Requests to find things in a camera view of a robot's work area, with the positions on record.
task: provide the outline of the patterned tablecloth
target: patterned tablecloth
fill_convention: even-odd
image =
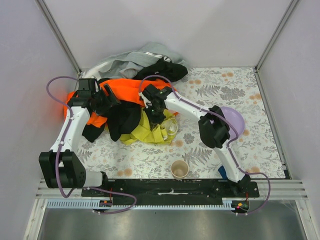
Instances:
[[[228,106],[245,120],[243,135],[232,145],[240,164],[249,172],[284,178],[282,163],[265,113],[252,68],[192,68],[175,83],[187,99],[206,106]],[[187,178],[220,178],[221,163],[215,152],[200,140],[197,122],[177,117],[178,133],[170,145],[113,142],[107,131],[94,142],[81,137],[78,157],[87,170],[104,171],[109,178],[172,178],[170,166],[185,160]]]

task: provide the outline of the white wall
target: white wall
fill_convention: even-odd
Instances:
[[[0,239],[19,240],[42,176],[38,156],[61,126],[46,83],[76,74],[33,0],[1,1],[0,23]],[[53,92],[62,97],[70,84]]]
[[[149,41],[193,67],[255,66],[290,0],[45,0],[88,68]]]
[[[320,1],[300,1],[260,71],[287,161],[320,223]]]

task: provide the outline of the gray cloth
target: gray cloth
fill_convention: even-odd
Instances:
[[[98,70],[101,78],[132,79],[140,70],[155,64],[161,57],[175,64],[186,64],[178,53],[170,51],[162,44],[150,42],[138,51],[109,56],[93,68],[105,63]]]

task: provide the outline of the tan mug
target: tan mug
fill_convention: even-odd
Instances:
[[[184,179],[187,176],[188,172],[189,166],[183,160],[174,161],[171,165],[172,176],[177,180]]]

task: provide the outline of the yellow cloth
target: yellow cloth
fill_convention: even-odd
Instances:
[[[126,145],[132,144],[137,140],[152,144],[170,144],[177,135],[178,123],[175,116],[167,109],[164,110],[163,114],[165,115],[164,121],[151,131],[147,114],[141,108],[139,125],[130,134],[122,134],[120,141]]]

